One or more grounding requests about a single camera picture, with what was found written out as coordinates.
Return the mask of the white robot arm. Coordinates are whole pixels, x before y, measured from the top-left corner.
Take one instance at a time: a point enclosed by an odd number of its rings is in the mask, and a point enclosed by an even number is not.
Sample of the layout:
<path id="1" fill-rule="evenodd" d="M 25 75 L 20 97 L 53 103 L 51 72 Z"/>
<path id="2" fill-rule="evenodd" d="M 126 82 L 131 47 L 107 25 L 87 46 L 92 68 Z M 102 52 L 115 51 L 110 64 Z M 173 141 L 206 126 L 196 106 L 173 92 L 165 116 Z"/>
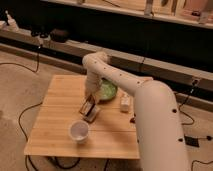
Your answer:
<path id="1" fill-rule="evenodd" d="M 83 57 L 85 96 L 100 101 L 105 78 L 133 97 L 136 136 L 143 171 L 190 171 L 187 148 L 172 89 L 152 77 L 139 77 L 108 64 L 105 52 Z"/>

